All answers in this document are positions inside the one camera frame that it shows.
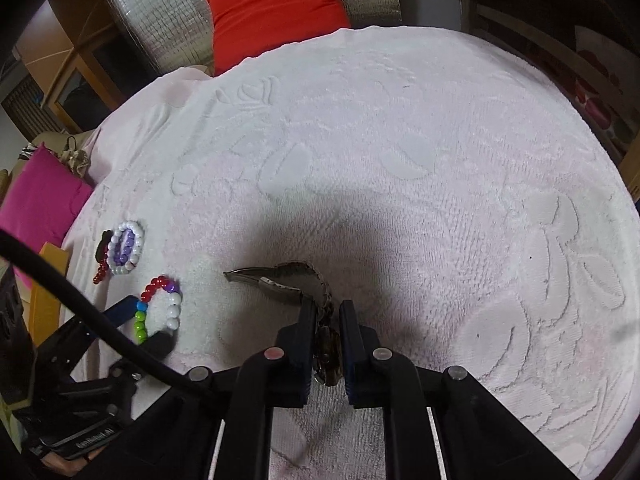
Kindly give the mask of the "person's left hand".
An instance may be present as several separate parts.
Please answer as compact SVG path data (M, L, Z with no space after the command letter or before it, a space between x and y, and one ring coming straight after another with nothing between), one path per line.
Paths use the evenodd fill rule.
M57 474L62 474L64 477L73 477L76 476L79 471L83 470L85 466L94 460L103 450L104 446L91 451L86 456L75 458L74 460L66 460L58 454L50 452L42 456L40 462Z

